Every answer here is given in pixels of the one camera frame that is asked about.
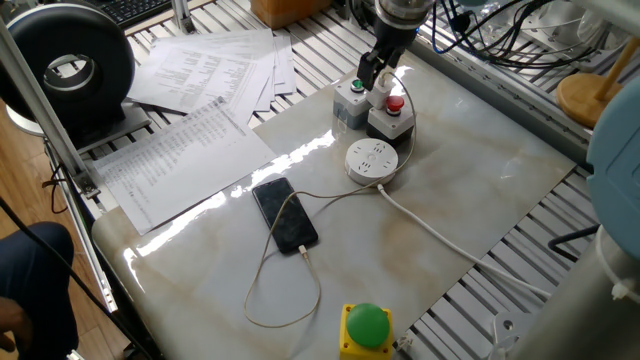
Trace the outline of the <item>person's right hand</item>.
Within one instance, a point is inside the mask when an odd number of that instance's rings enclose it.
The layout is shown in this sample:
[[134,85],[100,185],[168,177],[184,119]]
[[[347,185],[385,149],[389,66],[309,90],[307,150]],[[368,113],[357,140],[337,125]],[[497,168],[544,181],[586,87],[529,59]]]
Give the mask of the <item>person's right hand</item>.
[[1,348],[25,353],[33,341],[33,325],[25,310],[14,300],[1,298]]

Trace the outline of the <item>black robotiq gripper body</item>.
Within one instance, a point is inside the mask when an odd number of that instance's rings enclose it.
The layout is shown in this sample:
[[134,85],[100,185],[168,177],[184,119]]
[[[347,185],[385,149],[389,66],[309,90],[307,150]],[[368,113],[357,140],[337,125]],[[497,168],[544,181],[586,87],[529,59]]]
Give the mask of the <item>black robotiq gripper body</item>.
[[417,28],[399,29],[377,19],[374,25],[374,59],[381,66],[396,66],[405,50],[414,41],[417,31]]

